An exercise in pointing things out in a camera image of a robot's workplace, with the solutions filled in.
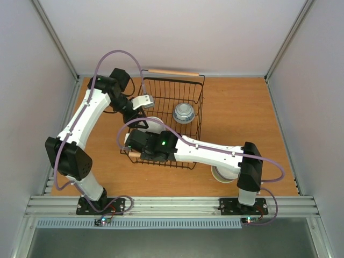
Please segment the ribbed white bowl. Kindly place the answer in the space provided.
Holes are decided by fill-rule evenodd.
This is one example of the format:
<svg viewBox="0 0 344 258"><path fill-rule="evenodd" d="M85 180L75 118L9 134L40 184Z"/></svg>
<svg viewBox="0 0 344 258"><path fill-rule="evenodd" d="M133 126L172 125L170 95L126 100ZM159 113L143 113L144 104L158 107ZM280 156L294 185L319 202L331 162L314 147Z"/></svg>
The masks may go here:
<svg viewBox="0 0 344 258"><path fill-rule="evenodd" d="M229 169L226 169L223 167L216 167L216 169L222 175L223 178L234 179L234 180L238 178L238 173L235 173Z"/></svg>

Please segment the blue patterned white bowl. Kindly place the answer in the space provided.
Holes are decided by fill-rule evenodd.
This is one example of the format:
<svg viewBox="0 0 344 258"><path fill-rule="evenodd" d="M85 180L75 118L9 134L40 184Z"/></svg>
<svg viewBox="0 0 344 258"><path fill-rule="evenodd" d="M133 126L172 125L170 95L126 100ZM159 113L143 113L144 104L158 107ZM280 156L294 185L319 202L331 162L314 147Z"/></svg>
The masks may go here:
<svg viewBox="0 0 344 258"><path fill-rule="evenodd" d="M194 108L188 103L180 103L174 108L173 118L177 123L189 124L195 118Z"/></svg>

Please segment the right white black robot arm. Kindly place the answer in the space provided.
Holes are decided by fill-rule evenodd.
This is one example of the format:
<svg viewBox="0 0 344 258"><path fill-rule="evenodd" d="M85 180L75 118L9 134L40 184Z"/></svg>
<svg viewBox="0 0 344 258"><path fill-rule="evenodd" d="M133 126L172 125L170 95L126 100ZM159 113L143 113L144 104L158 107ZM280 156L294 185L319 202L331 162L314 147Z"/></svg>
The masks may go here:
<svg viewBox="0 0 344 258"><path fill-rule="evenodd" d="M241 146L222 146L173 134L143 132L138 129L126 134L125 147L138 153L142 160L159 163L202 163L212 167L214 176L237 180L238 209L249 213L256 207L256 195L261 190L262 157L256 146L246 142Z"/></svg>

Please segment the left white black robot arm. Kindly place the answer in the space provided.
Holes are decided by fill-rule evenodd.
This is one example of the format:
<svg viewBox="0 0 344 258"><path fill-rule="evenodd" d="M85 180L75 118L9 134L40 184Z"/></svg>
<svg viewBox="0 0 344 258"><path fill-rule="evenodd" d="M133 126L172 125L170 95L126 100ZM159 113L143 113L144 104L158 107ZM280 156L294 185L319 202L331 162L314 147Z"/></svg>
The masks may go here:
<svg viewBox="0 0 344 258"><path fill-rule="evenodd" d="M87 140L101 114L112 107L114 112L123 116L124 123L140 128L137 121L143 118L144 107L152 106L152 96L144 92L135 98L129 98L124 91L130 75L119 68L110 76L95 75L88 84L84 99L67 126L55 138L45 142L46 152L53 168L53 175L61 174L80 191L81 197L96 214L104 213L109 206L106 190L93 175L92 158L85 152Z"/></svg>

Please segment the plain white bowl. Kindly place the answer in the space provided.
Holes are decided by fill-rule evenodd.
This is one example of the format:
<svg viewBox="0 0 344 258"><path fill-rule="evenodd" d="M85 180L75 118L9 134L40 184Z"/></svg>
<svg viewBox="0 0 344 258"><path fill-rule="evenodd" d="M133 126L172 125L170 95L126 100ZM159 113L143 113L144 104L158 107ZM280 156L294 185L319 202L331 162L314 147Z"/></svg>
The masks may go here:
<svg viewBox="0 0 344 258"><path fill-rule="evenodd" d="M153 122L151 120L145 120L148 123L148 130L146 132L148 133L156 133L160 134L162 131L165 131L165 127L162 125L163 121L158 117L149 117L149 119L154 119L156 121L159 121L160 123Z"/></svg>

